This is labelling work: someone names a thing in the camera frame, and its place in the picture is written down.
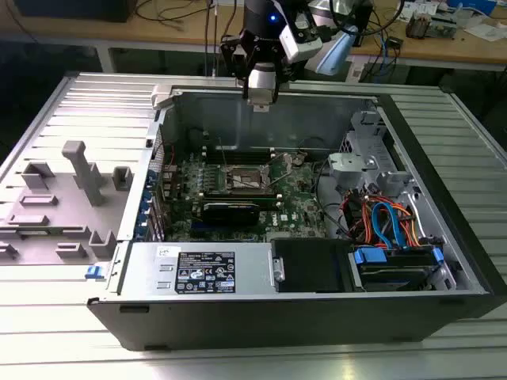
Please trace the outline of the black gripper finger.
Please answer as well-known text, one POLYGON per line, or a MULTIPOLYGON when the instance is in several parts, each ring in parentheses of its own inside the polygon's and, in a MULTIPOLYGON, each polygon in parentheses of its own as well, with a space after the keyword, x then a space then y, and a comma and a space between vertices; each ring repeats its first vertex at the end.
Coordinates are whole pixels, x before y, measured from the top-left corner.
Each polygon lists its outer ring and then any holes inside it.
POLYGON ((276 73, 273 103, 275 104, 284 83, 295 81, 302 77, 306 61, 289 63, 285 51, 280 43, 273 46, 273 64, 276 73))
POLYGON ((242 31, 238 36, 225 36, 220 44, 228 74, 242 83, 242 98, 249 95, 249 78, 254 68, 254 35, 242 31))

